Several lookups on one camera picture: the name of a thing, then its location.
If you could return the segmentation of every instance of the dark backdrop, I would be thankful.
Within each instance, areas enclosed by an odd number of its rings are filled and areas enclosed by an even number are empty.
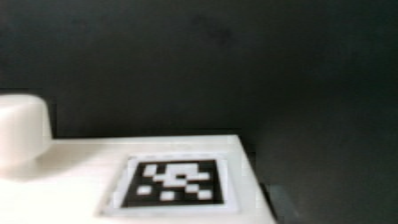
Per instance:
[[[0,92],[57,138],[238,134],[306,223],[398,223],[395,0],[0,0]]]

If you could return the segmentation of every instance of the white cup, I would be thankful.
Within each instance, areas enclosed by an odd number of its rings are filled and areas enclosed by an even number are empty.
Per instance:
[[[52,145],[46,103],[38,96],[0,95],[0,177],[32,172]]]

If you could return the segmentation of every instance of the white base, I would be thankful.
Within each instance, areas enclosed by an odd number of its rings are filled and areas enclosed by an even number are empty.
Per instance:
[[[112,217],[101,214],[128,156],[219,153],[228,160],[238,211]],[[274,224],[238,137],[192,136],[59,140],[38,159],[38,172],[0,179],[0,223]]]

